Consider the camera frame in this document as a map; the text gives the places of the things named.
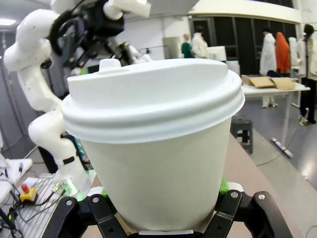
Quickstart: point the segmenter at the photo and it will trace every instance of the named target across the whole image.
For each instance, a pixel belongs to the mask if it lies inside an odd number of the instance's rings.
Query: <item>screw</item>
[[[237,198],[239,195],[238,195],[238,193],[237,192],[232,192],[231,193],[231,197],[233,197],[233,198]]]
[[[259,200],[264,200],[265,199],[265,195],[264,194],[260,194],[259,195]]]

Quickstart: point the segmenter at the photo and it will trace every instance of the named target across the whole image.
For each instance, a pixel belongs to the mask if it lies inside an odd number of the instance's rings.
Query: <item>black stool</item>
[[[249,154],[253,153],[253,127],[250,119],[244,116],[233,116],[230,132],[234,138],[242,137],[242,147],[248,150]]]

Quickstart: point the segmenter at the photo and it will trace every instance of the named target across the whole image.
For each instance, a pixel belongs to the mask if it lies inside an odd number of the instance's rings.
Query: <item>cup lid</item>
[[[198,132],[236,114],[245,98],[240,77],[209,59],[168,59],[68,78],[66,131],[111,144],[142,143]]]

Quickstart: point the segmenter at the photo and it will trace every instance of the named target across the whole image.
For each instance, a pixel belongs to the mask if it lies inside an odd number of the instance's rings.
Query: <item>white coat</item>
[[[275,39],[271,33],[264,36],[260,60],[260,74],[266,75],[270,70],[276,71]]]
[[[192,40],[192,50],[195,58],[207,57],[207,43],[204,41],[201,33],[195,33]]]
[[[317,75],[317,41],[313,40],[313,52],[310,64],[310,73]],[[299,75],[306,77],[306,43],[303,40],[300,40],[297,43],[297,54],[298,54],[298,65],[299,65]]]

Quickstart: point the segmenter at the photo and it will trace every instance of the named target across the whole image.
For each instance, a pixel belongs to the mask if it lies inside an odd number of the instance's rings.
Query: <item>gray curtain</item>
[[[15,42],[15,33],[1,32],[0,56]],[[67,90],[63,68],[53,56],[53,65],[44,70],[44,76],[52,81],[54,93],[60,97]],[[4,146],[1,153],[10,159],[20,159],[35,147],[28,136],[29,124],[42,112],[33,110],[28,104],[15,72],[8,73],[0,59],[0,130]]]

